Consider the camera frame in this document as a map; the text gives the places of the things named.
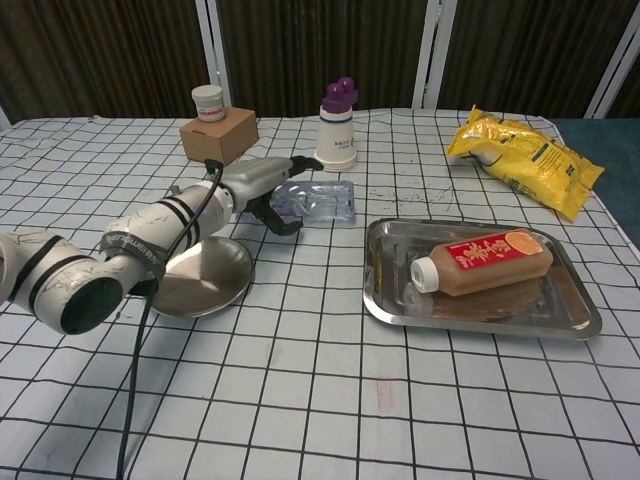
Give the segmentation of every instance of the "white pole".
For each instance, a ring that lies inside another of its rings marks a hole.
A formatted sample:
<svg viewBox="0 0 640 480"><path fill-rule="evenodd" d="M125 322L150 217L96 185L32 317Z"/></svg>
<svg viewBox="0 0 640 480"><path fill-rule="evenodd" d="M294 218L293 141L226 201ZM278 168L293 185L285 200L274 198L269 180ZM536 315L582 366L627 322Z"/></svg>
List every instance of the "white pole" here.
<svg viewBox="0 0 640 480"><path fill-rule="evenodd" d="M620 87L640 49L640 2L629 19L618 46L616 47L607 69L604 71L598 88L587 107L584 118L604 118L618 95Z"/></svg>
<svg viewBox="0 0 640 480"><path fill-rule="evenodd" d="M209 7L209 24L213 33L213 48L216 53L216 64L220 75L220 86L223 90L225 105L233 105L231 90L229 89L229 76L227 73L227 62L222 44L222 32L220 30L220 19L218 17L218 2L216 0L206 0Z"/></svg>
<svg viewBox="0 0 640 480"><path fill-rule="evenodd" d="M438 21L438 32L436 33L433 59L429 70L429 80L427 81L427 94L425 95L424 106L428 110L435 110L438 107L442 74L447 61L449 40L451 40L451 30L457 6L458 0L442 0L442 13Z"/></svg>
<svg viewBox="0 0 640 480"><path fill-rule="evenodd" d="M433 34L436 30L438 14L438 0L428 0L427 10L424 14L424 27L422 28L422 43L420 44L420 58L416 71L416 83L413 87L413 108L422 108L424 89L427 82L429 60L431 59L431 47L433 46Z"/></svg>
<svg viewBox="0 0 640 480"><path fill-rule="evenodd" d="M4 113L2 105L0 105L0 130L5 130L7 128L11 128L11 122L9 121L7 114Z"/></svg>
<svg viewBox="0 0 640 480"><path fill-rule="evenodd" d="M214 85L220 85L220 75L218 73L218 64L216 63L216 54L213 49L213 37L209 29L209 15L207 15L206 0L194 0L196 11L198 12L198 23L200 24L200 36L202 37L202 47L204 48L204 58L207 61L207 70L209 71L209 82Z"/></svg>

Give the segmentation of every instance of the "purple toy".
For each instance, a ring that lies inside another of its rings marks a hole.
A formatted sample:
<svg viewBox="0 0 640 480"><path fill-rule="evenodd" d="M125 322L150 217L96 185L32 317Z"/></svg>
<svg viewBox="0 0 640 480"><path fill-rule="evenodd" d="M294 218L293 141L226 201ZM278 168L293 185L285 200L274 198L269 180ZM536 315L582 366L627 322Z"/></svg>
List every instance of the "purple toy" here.
<svg viewBox="0 0 640 480"><path fill-rule="evenodd" d="M345 113L358 101L358 91L351 77L342 77L327 87L322 108L327 113Z"/></svg>

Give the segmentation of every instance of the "grid tablecloth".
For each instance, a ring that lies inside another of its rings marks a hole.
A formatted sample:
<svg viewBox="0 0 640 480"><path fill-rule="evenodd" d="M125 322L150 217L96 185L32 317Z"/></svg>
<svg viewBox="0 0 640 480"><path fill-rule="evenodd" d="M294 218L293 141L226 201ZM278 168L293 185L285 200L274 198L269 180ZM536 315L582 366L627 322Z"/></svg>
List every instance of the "grid tablecloth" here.
<svg viewBox="0 0 640 480"><path fill-rule="evenodd" d="M640 477L640 262L596 197L575 223L446 145L466 112L354 116L355 221L272 235L249 216L255 281L208 318L154 314L129 443L134 479ZM537 117L509 116L557 136ZM97 253L102 229L200 180L182 120L73 118L0 133L0 231L48 229ZM318 119L262 119L245 157L313 153ZM531 226L559 239L603 317L588 342L391 327L362 305L381 217ZM0 478L113 478L142 301L62 336L3 305Z"/></svg>

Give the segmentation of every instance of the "black cable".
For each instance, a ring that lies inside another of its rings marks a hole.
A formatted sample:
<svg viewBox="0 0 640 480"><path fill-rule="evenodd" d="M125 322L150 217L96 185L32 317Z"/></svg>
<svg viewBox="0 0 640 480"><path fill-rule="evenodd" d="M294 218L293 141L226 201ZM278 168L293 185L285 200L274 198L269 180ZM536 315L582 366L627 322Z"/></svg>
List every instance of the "black cable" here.
<svg viewBox="0 0 640 480"><path fill-rule="evenodd" d="M215 173L215 176L212 180L211 187L207 192L207 195L202 200L202 203L198 206L198 209L195 211L191 220L187 222L184 228L180 231L176 239L173 241L171 246L167 250L167 261L173 256L178 245L182 241L182 239L187 235L187 232L191 229L194 223L198 221L200 215L207 205L211 201L213 194L218 188L218 184L220 183L220 178L222 177L222 169L223 165L220 162L215 160L206 160L205 165L207 167L207 172L210 175ZM127 399L127 410L124 417L124 425L122 427L122 437L120 439L120 449L118 451L118 464L116 467L116 480L124 480L124 460L125 455L127 453L127 443L129 440L129 432L131 430L131 418L133 417L133 406L136 397L136 381L138 377L138 360L140 359L140 350L142 349L142 337L144 337L144 328L147 324L147 319L149 318L149 312L151 310L151 305L153 303L153 299L155 297L156 292L158 291L158 281L155 279L151 282L149 287L149 292L147 293L147 301L144 305L144 310L142 311L142 315L140 317L140 324L138 325L138 333L136 334L136 341L133 346L133 354L131 357L131 373L129 374L129 397Z"/></svg>

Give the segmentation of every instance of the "small jar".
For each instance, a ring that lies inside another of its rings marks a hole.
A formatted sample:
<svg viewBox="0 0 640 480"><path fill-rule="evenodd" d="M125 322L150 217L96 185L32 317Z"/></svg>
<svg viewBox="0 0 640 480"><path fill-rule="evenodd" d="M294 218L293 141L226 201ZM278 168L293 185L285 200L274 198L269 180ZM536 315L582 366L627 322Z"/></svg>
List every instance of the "small jar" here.
<svg viewBox="0 0 640 480"><path fill-rule="evenodd" d="M222 88L218 85L201 85L191 90L198 118L203 122L217 122L224 118Z"/></svg>

